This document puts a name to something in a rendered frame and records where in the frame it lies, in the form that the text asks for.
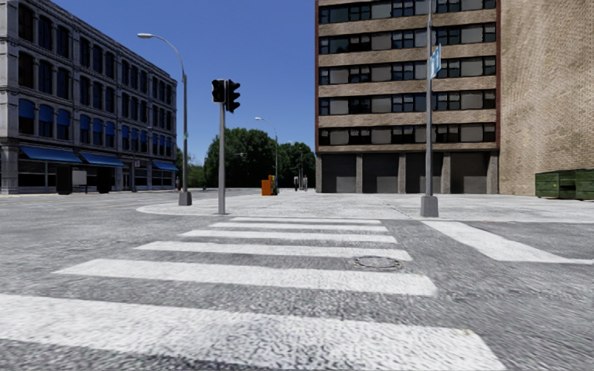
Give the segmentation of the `grey street lamp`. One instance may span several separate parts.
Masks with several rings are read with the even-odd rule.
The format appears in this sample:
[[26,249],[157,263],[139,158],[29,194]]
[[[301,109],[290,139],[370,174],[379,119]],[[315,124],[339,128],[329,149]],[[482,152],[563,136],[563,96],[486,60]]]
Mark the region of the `grey street lamp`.
[[274,131],[274,134],[275,134],[275,187],[278,190],[278,133],[277,133],[276,127],[274,126],[273,123],[271,123],[270,121],[268,121],[267,119],[265,119],[263,117],[255,117],[254,119],[256,121],[264,121],[264,122],[268,123],[272,127],[272,130]]
[[191,206],[192,195],[188,190],[188,124],[187,124],[187,75],[183,64],[183,59],[178,49],[167,39],[151,34],[140,32],[137,34],[140,39],[160,39],[164,43],[167,43],[175,52],[179,59],[179,63],[182,70],[182,84],[183,84],[183,168],[182,168],[182,189],[179,191],[179,206]]

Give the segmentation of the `trees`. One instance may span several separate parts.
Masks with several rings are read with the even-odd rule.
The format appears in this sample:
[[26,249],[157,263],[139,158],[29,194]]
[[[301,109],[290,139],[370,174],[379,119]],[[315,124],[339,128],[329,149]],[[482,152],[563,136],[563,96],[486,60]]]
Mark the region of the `trees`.
[[[225,130],[225,166],[227,188],[259,188],[261,181],[275,175],[275,138],[257,129]],[[215,137],[203,161],[188,156],[188,186],[218,187],[219,138]],[[294,186],[295,175],[306,174],[309,186],[316,180],[316,157],[305,143],[282,143],[278,140],[279,187]]]

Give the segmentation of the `traffic light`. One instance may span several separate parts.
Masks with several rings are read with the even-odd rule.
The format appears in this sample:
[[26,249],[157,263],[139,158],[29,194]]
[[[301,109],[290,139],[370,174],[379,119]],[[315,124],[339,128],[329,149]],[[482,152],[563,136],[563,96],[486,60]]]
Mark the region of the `traffic light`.
[[212,81],[213,102],[220,105],[220,132],[219,132],[219,169],[218,169],[218,213],[224,215],[226,193],[226,166],[225,166],[225,128],[226,113],[233,114],[239,107],[237,101],[241,94],[237,91],[241,85],[232,79],[215,79]]

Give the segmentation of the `black bus shelter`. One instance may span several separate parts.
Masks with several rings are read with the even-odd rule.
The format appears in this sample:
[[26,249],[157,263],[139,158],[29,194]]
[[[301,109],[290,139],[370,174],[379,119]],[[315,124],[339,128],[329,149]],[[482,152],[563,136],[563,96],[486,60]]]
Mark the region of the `black bus shelter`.
[[56,192],[71,194],[75,189],[85,193],[95,189],[99,193],[109,193],[112,189],[113,171],[108,167],[74,168],[69,165],[56,167]]

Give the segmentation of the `grey stone building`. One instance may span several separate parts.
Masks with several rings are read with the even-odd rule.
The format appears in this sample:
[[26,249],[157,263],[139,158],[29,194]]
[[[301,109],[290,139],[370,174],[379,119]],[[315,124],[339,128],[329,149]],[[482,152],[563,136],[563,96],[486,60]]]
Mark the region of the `grey stone building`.
[[176,81],[51,0],[0,0],[0,195],[57,193],[56,167],[111,191],[172,189]]

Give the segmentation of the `tan brick building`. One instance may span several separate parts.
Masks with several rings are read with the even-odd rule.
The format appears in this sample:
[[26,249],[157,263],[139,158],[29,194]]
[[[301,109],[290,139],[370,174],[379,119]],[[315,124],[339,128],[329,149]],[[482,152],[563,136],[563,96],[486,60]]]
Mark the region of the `tan brick building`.
[[[428,0],[316,0],[316,189],[425,191]],[[435,0],[433,191],[594,168],[594,0]]]

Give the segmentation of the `green dumpster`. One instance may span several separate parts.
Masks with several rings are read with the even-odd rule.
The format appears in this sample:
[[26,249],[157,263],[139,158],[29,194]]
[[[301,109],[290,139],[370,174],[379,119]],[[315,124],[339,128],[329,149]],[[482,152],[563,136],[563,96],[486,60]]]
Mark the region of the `green dumpster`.
[[537,173],[535,195],[554,199],[594,200],[594,168]]

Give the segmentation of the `sign on a post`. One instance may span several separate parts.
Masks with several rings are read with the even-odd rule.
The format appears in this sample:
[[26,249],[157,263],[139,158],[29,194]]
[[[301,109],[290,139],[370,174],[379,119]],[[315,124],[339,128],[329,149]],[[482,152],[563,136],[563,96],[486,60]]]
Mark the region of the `sign on a post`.
[[438,217],[438,198],[433,195],[433,126],[432,126],[432,81],[441,69],[441,46],[433,50],[434,39],[432,36],[432,15],[435,0],[428,0],[428,21],[426,27],[426,126],[425,126],[425,194],[421,199],[421,216]]

